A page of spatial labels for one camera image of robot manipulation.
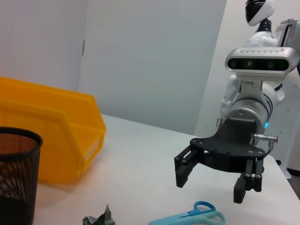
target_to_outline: white wall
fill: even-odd
[[[273,32],[283,20],[289,18],[300,19],[299,0],[275,0],[275,2],[276,10],[274,15],[270,17]],[[215,124],[217,117],[220,116],[221,101],[224,98],[226,83],[231,74],[225,69],[225,59],[231,50],[244,46],[256,29],[257,26],[249,27],[246,22],[245,1],[228,0],[210,67],[195,135],[208,137],[215,134],[217,130]],[[296,71],[292,75],[294,77],[293,81],[300,81]],[[288,163],[289,159],[289,157],[285,157],[286,151],[291,151],[293,148],[292,135],[297,128],[295,122],[300,111],[300,91],[290,80],[286,79],[284,82],[287,98],[284,103],[274,109],[270,125],[266,130],[266,133],[268,132],[270,135],[279,136],[279,143],[275,146],[272,156],[275,159],[286,161],[285,164]],[[260,144],[262,145],[261,147],[267,147],[266,143],[262,142]]]
[[[90,0],[79,90],[101,112],[194,134],[224,0]]]
[[[0,75],[76,90],[88,0],[2,0]]]

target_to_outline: robot face visor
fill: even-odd
[[[246,20],[250,22],[262,8],[266,0],[248,0],[246,2]]]

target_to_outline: crumpled wrapper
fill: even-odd
[[[85,217],[82,221],[82,225],[117,225],[112,218],[112,212],[109,209],[109,205],[106,205],[105,213],[99,218]]]

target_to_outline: scissors handle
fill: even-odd
[[[220,217],[222,222],[217,223],[217,222],[214,222],[209,219],[209,218],[213,218],[213,217]],[[196,215],[196,216],[193,216],[193,219],[194,219],[195,224],[203,223],[203,224],[207,224],[207,225],[226,225],[225,216],[219,211],[213,211],[213,212]]]
[[[198,209],[199,205],[207,206],[207,207],[210,208],[210,210],[200,210],[200,209]],[[208,212],[214,212],[214,211],[216,211],[216,207],[215,206],[213,206],[209,202],[200,201],[200,202],[196,202],[194,204],[194,210],[188,212],[188,214],[190,216],[195,216],[195,215],[199,215],[199,214],[203,214],[203,213],[208,213]]]

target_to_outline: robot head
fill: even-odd
[[[274,11],[274,0],[247,0],[246,2],[246,19],[251,27],[273,15]]]

